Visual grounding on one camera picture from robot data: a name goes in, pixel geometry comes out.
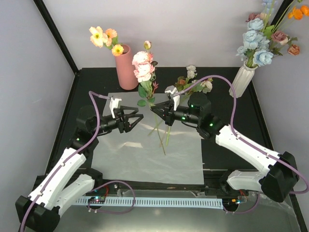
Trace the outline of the blue and pink flower arrangement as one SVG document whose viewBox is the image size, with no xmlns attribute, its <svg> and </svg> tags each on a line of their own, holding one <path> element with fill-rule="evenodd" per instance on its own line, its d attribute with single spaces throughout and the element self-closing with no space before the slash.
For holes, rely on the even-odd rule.
<svg viewBox="0 0 309 232">
<path fill-rule="evenodd" d="M 264 0 L 264 10 L 248 16 L 247 31 L 243 34 L 243 45 L 237 49 L 237 56 L 244 61 L 244 66 L 255 69 L 272 63 L 274 57 L 283 56 L 281 50 L 286 47 L 292 56 L 300 54 L 300 47 L 295 44 L 296 37 L 286 34 L 283 29 L 294 21 L 309 16 L 309 6 L 302 1 L 293 0 L 279 14 L 278 22 L 271 24 L 270 19 L 275 10 L 276 0 Z"/>
</svg>

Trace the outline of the circuit board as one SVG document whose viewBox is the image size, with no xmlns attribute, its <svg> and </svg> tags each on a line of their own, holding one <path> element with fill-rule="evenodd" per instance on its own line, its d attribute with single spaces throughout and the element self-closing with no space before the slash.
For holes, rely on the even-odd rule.
<svg viewBox="0 0 309 232">
<path fill-rule="evenodd" d="M 224 205 L 234 205 L 234 204 L 241 204 L 241 203 L 246 203 L 247 199 L 222 199 L 222 202 Z"/>
<path fill-rule="evenodd" d="M 92 196 L 88 199 L 89 205 L 103 205 L 105 203 L 106 197 L 104 196 Z"/>
</svg>

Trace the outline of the rust orange rose stem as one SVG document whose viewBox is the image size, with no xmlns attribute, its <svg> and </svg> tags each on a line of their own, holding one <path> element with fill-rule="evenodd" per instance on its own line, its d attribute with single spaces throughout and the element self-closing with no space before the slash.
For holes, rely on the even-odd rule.
<svg viewBox="0 0 309 232">
<path fill-rule="evenodd" d="M 188 88 L 189 86 L 191 86 L 191 84 L 195 82 L 195 80 L 190 81 L 191 79 L 194 79 L 195 77 L 196 77 L 196 74 L 194 72 L 192 75 L 191 74 L 189 75 L 189 71 L 188 71 L 187 77 L 186 78 L 184 76 L 178 77 L 178 81 L 175 83 L 174 86 L 176 87 L 178 92 L 181 92 L 182 90 Z M 154 89 L 156 89 L 157 87 L 158 87 L 158 84 L 154 82 Z M 180 100 L 180 102 L 183 102 L 192 93 L 193 93 L 193 90 L 190 90 L 189 93 L 185 93 L 185 97 L 183 97 L 182 100 Z M 158 122 L 157 116 L 154 116 L 154 117 L 155 117 L 155 127 L 149 132 L 148 136 L 150 136 L 154 131 L 159 132 L 158 127 L 163 122 L 163 120 L 160 120 Z"/>
</svg>

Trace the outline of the white ribbed vase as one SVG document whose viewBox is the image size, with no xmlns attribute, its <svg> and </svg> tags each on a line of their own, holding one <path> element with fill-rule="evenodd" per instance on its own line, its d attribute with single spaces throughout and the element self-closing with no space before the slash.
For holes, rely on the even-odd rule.
<svg viewBox="0 0 309 232">
<path fill-rule="evenodd" d="M 245 61 L 243 63 L 243 65 L 239 68 L 233 83 L 232 83 L 232 87 L 234 89 L 234 92 L 232 90 L 232 88 L 229 89 L 229 94 L 232 97 L 236 97 L 239 98 L 243 95 L 244 91 L 246 90 L 246 88 L 248 87 L 249 83 L 251 82 L 254 74 L 255 74 L 255 70 L 258 68 L 257 65 L 254 65 L 253 68 L 249 68 L 247 66 L 247 62 Z"/>
</svg>

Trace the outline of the right black frame post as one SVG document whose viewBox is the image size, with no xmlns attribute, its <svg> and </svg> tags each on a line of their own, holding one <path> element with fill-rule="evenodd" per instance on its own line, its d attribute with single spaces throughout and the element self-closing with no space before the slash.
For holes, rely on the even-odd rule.
<svg viewBox="0 0 309 232">
<path fill-rule="evenodd" d="M 294 0 L 283 0 L 280 7 L 278 8 L 271 25 L 278 25 L 282 20 L 287 11 L 290 9 L 292 6 Z"/>
</svg>

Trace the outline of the left circuit board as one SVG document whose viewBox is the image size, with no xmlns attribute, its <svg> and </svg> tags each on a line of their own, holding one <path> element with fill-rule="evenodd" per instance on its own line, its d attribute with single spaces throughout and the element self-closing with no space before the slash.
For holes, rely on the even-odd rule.
<svg viewBox="0 0 309 232">
<path fill-rule="evenodd" d="M 105 203 L 106 197 L 104 196 L 92 196 L 88 199 L 89 205 L 103 205 Z"/>
</svg>

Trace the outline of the pink peony flower stem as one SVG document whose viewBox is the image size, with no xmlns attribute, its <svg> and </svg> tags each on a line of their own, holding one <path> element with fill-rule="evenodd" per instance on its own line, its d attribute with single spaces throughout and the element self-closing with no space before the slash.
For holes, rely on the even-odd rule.
<svg viewBox="0 0 309 232">
<path fill-rule="evenodd" d="M 141 97 L 137 105 L 139 107 L 155 105 L 155 91 L 159 84 L 156 81 L 155 67 L 158 64 L 153 58 L 151 52 L 152 43 L 146 40 L 143 43 L 144 51 L 139 51 L 133 56 L 132 65 L 134 66 L 134 75 L 138 81 L 138 94 Z"/>
</svg>

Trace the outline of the orange poppy flower stem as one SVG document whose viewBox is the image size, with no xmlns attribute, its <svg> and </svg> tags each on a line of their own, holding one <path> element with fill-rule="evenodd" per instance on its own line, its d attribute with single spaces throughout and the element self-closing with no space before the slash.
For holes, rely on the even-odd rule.
<svg viewBox="0 0 309 232">
<path fill-rule="evenodd" d="M 90 27 L 90 41 L 96 47 L 106 47 L 117 57 L 124 53 L 124 46 L 118 42 L 118 34 L 114 29 L 103 30 L 100 26 Z"/>
</svg>

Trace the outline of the left black frame post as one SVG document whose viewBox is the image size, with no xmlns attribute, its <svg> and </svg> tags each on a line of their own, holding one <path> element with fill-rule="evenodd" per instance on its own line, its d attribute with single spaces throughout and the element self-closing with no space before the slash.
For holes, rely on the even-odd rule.
<svg viewBox="0 0 309 232">
<path fill-rule="evenodd" d="M 77 67 L 77 65 L 75 64 L 73 57 L 71 56 L 55 22 L 53 21 L 45 3 L 43 0 L 33 0 L 33 2 L 35 3 L 37 9 L 39 10 L 42 18 L 44 19 L 47 27 L 49 28 L 52 36 L 54 37 L 58 47 L 60 48 L 63 56 L 65 57 L 68 65 L 70 66 L 72 72 L 74 74 L 77 74 L 79 72 L 79 69 Z"/>
</svg>

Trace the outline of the white flower bouquet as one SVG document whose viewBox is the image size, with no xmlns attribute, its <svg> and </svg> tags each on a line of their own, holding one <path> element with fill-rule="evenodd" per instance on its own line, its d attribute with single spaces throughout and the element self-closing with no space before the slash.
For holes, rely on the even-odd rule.
<svg viewBox="0 0 309 232">
<path fill-rule="evenodd" d="M 201 138 L 194 128 L 176 121 L 172 127 L 148 105 L 144 118 L 128 133 L 100 136 L 91 167 L 108 180 L 203 184 Z"/>
</svg>

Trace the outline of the cream rosebud flower stem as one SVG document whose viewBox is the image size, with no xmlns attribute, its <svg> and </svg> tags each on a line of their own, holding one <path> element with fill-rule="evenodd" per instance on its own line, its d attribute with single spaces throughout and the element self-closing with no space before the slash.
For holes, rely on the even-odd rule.
<svg viewBox="0 0 309 232">
<path fill-rule="evenodd" d="M 211 90 L 212 90 L 212 79 L 202 81 L 202 82 L 196 84 L 195 86 L 193 86 L 192 88 L 194 88 L 194 87 L 196 87 L 196 92 L 203 92 L 203 93 L 211 92 Z"/>
</svg>

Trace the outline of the pink cylindrical vase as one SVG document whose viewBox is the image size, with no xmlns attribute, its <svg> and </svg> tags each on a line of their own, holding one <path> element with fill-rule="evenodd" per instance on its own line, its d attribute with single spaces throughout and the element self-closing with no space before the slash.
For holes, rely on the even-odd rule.
<svg viewBox="0 0 309 232">
<path fill-rule="evenodd" d="M 115 56 L 116 71 L 119 85 L 124 90 L 132 90 L 138 86 L 138 80 L 134 75 L 135 66 L 132 64 L 133 54 L 131 48 L 124 44 L 123 53 Z"/>
</svg>

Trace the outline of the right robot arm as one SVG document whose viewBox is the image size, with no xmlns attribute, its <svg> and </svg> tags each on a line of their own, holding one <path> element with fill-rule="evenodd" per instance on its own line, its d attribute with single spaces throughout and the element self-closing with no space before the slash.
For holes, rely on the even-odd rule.
<svg viewBox="0 0 309 232">
<path fill-rule="evenodd" d="M 299 181 L 294 156 L 289 152 L 280 154 L 250 140 L 223 123 L 211 112 L 211 102 L 202 93 L 194 93 L 188 106 L 179 105 L 179 97 L 158 103 L 151 111 L 172 126 L 174 121 L 195 124 L 196 131 L 205 140 L 213 140 L 256 168 L 252 171 L 234 170 L 219 183 L 225 195 L 235 190 L 252 190 L 264 193 L 270 199 L 281 203 L 292 192 Z"/>
</svg>

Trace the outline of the right circuit board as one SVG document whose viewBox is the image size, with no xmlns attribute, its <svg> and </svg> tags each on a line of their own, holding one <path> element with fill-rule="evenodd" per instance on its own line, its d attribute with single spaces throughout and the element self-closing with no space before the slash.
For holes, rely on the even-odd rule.
<svg viewBox="0 0 309 232">
<path fill-rule="evenodd" d="M 241 204 L 241 203 L 246 203 L 247 199 L 222 199 L 222 202 L 224 205 L 234 205 L 234 204 Z"/>
</svg>

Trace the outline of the black aluminium rail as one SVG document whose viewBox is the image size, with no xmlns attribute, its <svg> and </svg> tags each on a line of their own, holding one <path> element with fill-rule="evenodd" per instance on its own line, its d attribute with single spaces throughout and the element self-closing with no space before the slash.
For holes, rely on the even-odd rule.
<svg viewBox="0 0 309 232">
<path fill-rule="evenodd" d="M 206 190 L 221 189 L 218 179 L 205 179 L 205 184 L 164 184 L 155 182 L 125 181 L 134 190 Z"/>
</svg>

